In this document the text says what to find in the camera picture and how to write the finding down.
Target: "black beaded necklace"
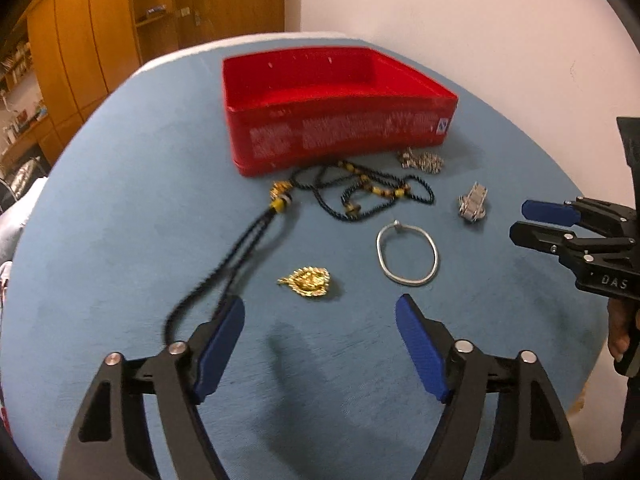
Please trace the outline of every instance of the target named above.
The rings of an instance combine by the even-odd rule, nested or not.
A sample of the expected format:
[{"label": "black beaded necklace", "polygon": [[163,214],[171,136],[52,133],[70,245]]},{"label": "black beaded necklace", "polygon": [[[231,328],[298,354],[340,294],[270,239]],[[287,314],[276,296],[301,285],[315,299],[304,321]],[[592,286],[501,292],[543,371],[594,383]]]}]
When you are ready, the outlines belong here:
[{"label": "black beaded necklace", "polygon": [[[298,179],[300,174],[311,171],[314,168],[317,168],[318,171],[314,176],[313,182],[311,184],[301,183]],[[341,168],[346,170],[347,174],[324,180],[324,176],[329,168]],[[346,184],[351,181],[354,182],[344,190],[340,197],[342,206],[345,209],[344,213],[331,208],[331,206],[325,202],[324,198],[322,198],[322,194],[320,193],[322,189],[340,186],[341,184]],[[424,198],[412,193],[409,182],[417,182],[420,184],[427,191],[428,197]],[[175,328],[184,317],[184,314],[197,300],[204,297],[204,295],[226,276],[224,289],[218,300],[217,307],[212,314],[212,319],[216,317],[221,307],[232,294],[232,286],[241,268],[250,259],[254,249],[271,224],[271,221],[278,213],[285,212],[290,205],[291,197],[288,192],[291,189],[313,192],[320,207],[329,213],[329,215],[342,222],[361,222],[366,220],[393,206],[399,198],[415,200],[416,202],[426,205],[431,205],[435,202],[435,196],[429,184],[415,175],[399,177],[391,173],[383,173],[382,171],[376,171],[371,168],[366,168],[365,166],[353,164],[346,160],[340,160],[334,164],[321,164],[310,168],[295,170],[289,177],[289,180],[274,183],[270,193],[271,204],[269,207],[245,229],[244,233],[236,240],[216,269],[194,287],[169,313],[169,316],[167,316],[164,322],[164,330],[162,332],[162,339],[165,345],[169,345],[175,340]],[[354,203],[351,199],[353,194],[359,190],[373,193],[383,198],[384,202],[369,210],[362,211],[361,206]]]},{"label": "black beaded necklace", "polygon": [[[300,174],[306,173],[314,168],[316,168],[318,172],[313,179],[313,183],[302,184],[298,179]],[[348,173],[337,178],[324,180],[324,175],[329,168],[341,168],[346,170]],[[340,197],[342,206],[345,209],[345,212],[341,213],[328,205],[324,198],[322,198],[320,191],[328,187],[339,186],[340,184],[347,183],[351,180],[354,180],[354,182],[344,190]],[[381,186],[384,186],[384,188],[374,186],[372,182],[380,184]],[[420,184],[427,191],[428,197],[424,198],[412,193],[409,182],[417,182]],[[274,184],[274,189],[278,191],[288,190],[291,187],[302,191],[311,191],[316,197],[316,200],[318,200],[320,207],[336,220],[340,220],[342,222],[361,222],[366,220],[367,218],[370,218],[373,215],[393,206],[399,198],[408,198],[409,200],[415,200],[416,202],[426,205],[431,205],[435,202],[435,196],[429,184],[416,175],[411,174],[399,177],[391,173],[372,170],[366,166],[354,164],[346,160],[339,160],[333,164],[312,166],[311,168],[301,168],[299,170],[295,170],[291,174],[291,177],[289,177],[288,181],[277,182]],[[353,194],[359,190],[373,193],[384,198],[385,201],[369,210],[362,211],[361,206],[351,200]]]}]

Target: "metal screw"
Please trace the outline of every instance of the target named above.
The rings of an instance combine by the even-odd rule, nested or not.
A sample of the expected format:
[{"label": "metal screw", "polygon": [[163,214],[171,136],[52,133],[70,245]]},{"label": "metal screw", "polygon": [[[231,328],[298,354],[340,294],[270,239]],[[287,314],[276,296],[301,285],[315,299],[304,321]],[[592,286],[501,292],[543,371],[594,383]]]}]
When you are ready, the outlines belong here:
[{"label": "metal screw", "polygon": [[184,341],[176,341],[175,343],[171,343],[169,345],[169,354],[171,355],[180,355],[184,353],[187,349],[187,343]]},{"label": "metal screw", "polygon": [[522,352],[520,354],[520,358],[529,364],[533,364],[538,360],[538,356],[535,355],[532,351],[530,350],[525,350],[524,352]]},{"label": "metal screw", "polygon": [[112,352],[109,355],[107,355],[107,357],[104,358],[104,363],[107,366],[113,366],[118,364],[121,360],[122,360],[122,355],[118,354],[117,352]]},{"label": "metal screw", "polygon": [[461,354],[470,354],[474,350],[473,343],[466,339],[456,341],[456,350]]}]

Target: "white wall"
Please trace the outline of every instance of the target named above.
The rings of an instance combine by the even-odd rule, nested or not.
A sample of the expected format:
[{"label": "white wall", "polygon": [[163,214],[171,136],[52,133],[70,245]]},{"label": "white wall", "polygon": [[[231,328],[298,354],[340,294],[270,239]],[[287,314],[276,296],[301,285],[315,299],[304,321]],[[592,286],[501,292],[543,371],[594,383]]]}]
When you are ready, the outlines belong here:
[{"label": "white wall", "polygon": [[40,99],[42,93],[35,70],[31,70],[7,95],[9,106],[16,110],[27,110],[27,117],[33,115]]},{"label": "white wall", "polygon": [[[640,54],[605,0],[286,0],[287,30],[336,30],[421,62],[513,121],[585,195],[633,206],[615,118],[640,116]],[[572,422],[619,449],[625,383],[605,351]]]}]

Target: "label sticker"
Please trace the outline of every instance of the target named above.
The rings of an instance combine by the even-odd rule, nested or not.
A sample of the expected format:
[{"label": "label sticker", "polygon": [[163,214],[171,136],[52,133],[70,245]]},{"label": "label sticker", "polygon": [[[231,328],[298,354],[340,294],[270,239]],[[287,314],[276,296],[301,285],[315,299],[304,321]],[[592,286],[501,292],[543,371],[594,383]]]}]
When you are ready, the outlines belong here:
[{"label": "label sticker", "polygon": [[441,118],[438,121],[438,129],[436,130],[436,133],[439,135],[442,135],[444,132],[447,131],[447,125],[449,124],[449,120],[447,118]]}]

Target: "blue gripper pad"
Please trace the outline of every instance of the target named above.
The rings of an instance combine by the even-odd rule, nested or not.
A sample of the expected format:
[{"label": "blue gripper pad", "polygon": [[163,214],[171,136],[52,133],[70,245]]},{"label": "blue gripper pad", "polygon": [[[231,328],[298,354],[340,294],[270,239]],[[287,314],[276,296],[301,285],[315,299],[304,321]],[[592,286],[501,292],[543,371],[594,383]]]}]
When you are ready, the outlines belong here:
[{"label": "blue gripper pad", "polygon": [[534,222],[571,227],[580,221],[580,212],[570,205],[526,200],[522,204],[522,216]]},{"label": "blue gripper pad", "polygon": [[198,379],[193,385],[193,393],[199,402],[218,389],[243,328],[244,303],[240,298],[235,298],[198,362]]},{"label": "blue gripper pad", "polygon": [[451,334],[442,323],[426,319],[408,294],[396,301],[396,325],[424,389],[444,402],[450,392],[445,358],[453,344]]}]

